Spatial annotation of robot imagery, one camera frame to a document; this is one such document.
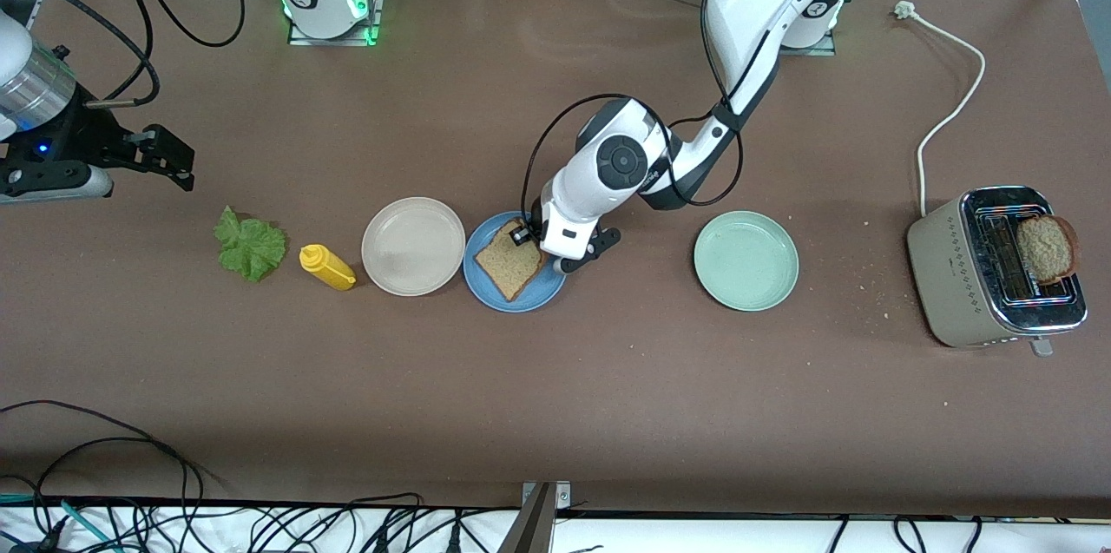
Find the power plug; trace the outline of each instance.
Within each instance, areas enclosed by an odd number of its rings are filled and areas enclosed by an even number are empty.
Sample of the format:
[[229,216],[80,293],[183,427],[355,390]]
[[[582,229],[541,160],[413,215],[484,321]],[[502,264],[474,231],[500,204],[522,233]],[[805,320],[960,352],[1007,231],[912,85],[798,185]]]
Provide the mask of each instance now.
[[891,12],[894,12],[895,19],[918,19],[918,12],[914,12],[914,3],[907,2],[907,0],[900,0]]

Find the table surface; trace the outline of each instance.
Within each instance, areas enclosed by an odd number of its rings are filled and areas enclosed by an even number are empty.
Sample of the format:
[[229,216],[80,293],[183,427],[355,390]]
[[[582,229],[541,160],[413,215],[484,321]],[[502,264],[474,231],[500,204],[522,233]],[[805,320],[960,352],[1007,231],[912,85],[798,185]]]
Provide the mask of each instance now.
[[[141,39],[131,0],[88,2]],[[206,38],[234,22],[234,0],[168,2]],[[514,208],[536,138],[575,99],[621,91],[668,121],[705,111],[689,0],[387,0],[380,46],[344,50],[286,47],[274,0],[248,0],[222,50],[154,12],[161,98],[117,118],[189,142],[197,189],[118,172],[110,200],[3,209],[0,400],[70,400],[146,428],[222,497],[413,489],[504,505],[521,481],[569,480],[588,507],[1107,515],[1111,105],[1077,3],[914,0],[989,59],[928,150],[931,205],[1028,184],[1083,241],[1091,316],[1039,360],[927,331],[904,245],[913,152],[977,63],[893,22],[894,2],[853,0],[837,58],[782,59],[733,194],[673,213],[630,201],[607,220],[621,244],[527,315],[482,306],[461,273],[402,299],[358,268],[341,293],[290,255],[248,284],[220,269],[212,225],[232,205],[277,221],[294,251],[322,243],[352,263],[401,197],[438,198],[472,230]],[[94,93],[133,66],[59,0],[34,31],[71,48]],[[592,111],[549,139],[537,188]],[[734,209],[773,217],[798,245],[795,291],[771,311],[722,308],[694,276],[699,229]],[[0,425],[0,471],[27,474],[112,433],[44,409]],[[46,492],[173,496],[178,476],[103,446]]]

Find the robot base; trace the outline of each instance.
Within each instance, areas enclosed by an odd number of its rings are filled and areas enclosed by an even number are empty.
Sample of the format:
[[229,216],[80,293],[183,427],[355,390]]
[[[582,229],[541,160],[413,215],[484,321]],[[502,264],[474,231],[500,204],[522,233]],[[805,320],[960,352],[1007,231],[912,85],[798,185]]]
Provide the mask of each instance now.
[[324,46],[324,47],[373,47],[378,46],[378,32],[382,22],[382,7],[386,0],[363,0],[369,14],[356,23],[347,33],[338,38],[310,38],[290,22],[289,46]]

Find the yellow squeeze bottle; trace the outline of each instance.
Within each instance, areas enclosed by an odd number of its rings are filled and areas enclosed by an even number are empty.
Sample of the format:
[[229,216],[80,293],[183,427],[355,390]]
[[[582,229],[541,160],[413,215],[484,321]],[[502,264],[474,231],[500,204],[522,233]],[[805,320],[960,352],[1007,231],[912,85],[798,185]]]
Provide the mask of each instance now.
[[336,253],[328,251],[322,244],[307,244],[301,248],[301,269],[317,275],[324,284],[347,291],[354,286],[354,272],[350,265],[344,264]]

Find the robot logo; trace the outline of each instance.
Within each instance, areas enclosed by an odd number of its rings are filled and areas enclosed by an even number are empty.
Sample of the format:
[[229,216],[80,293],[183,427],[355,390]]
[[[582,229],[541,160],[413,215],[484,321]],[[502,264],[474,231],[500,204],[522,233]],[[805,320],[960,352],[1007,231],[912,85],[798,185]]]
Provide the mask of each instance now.
[[813,2],[809,7],[807,7],[805,16],[808,18],[821,17],[822,14],[825,14],[825,11],[829,10],[829,8],[830,8],[829,4],[825,2]]

